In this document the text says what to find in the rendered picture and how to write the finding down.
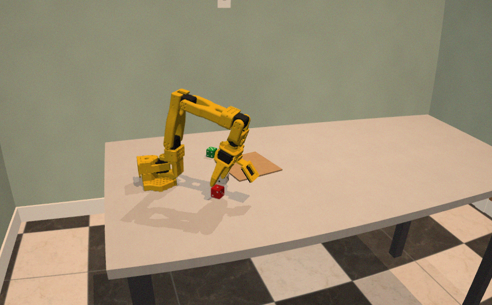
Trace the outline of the red die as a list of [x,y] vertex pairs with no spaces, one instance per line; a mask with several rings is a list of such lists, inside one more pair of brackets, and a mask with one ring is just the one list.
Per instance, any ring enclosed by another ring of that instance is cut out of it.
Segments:
[[224,186],[215,185],[211,188],[211,197],[220,199],[224,196]]

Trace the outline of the tan flat mat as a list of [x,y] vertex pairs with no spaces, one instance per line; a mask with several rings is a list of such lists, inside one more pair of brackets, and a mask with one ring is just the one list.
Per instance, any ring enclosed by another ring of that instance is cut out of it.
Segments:
[[[259,176],[268,175],[274,172],[282,171],[280,167],[276,164],[272,163],[268,159],[264,158],[257,152],[250,152],[247,154],[243,154],[242,159],[245,161],[251,161],[256,171],[259,173]],[[232,175],[239,182],[247,180],[247,177],[241,170],[241,165],[235,163],[229,171],[229,174]]]

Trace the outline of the green die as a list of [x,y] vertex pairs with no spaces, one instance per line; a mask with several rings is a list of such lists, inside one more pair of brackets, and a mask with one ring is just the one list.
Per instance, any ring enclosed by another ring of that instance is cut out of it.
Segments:
[[217,148],[215,147],[209,147],[206,149],[206,157],[214,158],[216,150]]

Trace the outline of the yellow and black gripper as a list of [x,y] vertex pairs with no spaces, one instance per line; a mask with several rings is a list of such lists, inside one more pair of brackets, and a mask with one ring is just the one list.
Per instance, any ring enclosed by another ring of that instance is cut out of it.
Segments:
[[247,177],[249,182],[253,182],[259,173],[256,171],[251,161],[242,159],[244,145],[241,147],[233,147],[227,141],[220,142],[219,149],[215,152],[214,160],[217,162],[214,172],[210,180],[210,186],[213,187],[219,177],[225,178],[232,166],[237,163],[241,165],[241,170]]

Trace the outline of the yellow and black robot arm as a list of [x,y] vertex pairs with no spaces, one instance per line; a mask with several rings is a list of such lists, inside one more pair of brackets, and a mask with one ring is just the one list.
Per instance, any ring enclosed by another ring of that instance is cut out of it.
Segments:
[[139,156],[144,191],[162,192],[177,186],[176,178],[184,171],[185,145],[180,143],[183,139],[186,112],[208,119],[228,130],[231,129],[227,140],[233,147],[241,147],[246,140],[249,132],[249,115],[240,113],[240,109],[232,106],[226,109],[189,93],[190,91],[180,89],[171,94],[164,134],[164,154],[160,154],[159,158],[156,155]]

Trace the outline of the white die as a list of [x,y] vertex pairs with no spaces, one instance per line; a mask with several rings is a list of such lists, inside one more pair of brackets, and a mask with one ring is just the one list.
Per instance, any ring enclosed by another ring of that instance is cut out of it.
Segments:
[[225,178],[223,178],[223,179],[221,179],[221,176],[220,176],[220,177],[219,177],[219,179],[217,180],[217,182],[218,182],[218,183],[227,184],[228,180],[229,180],[229,172],[228,172],[228,174],[226,175],[226,177],[225,177]]

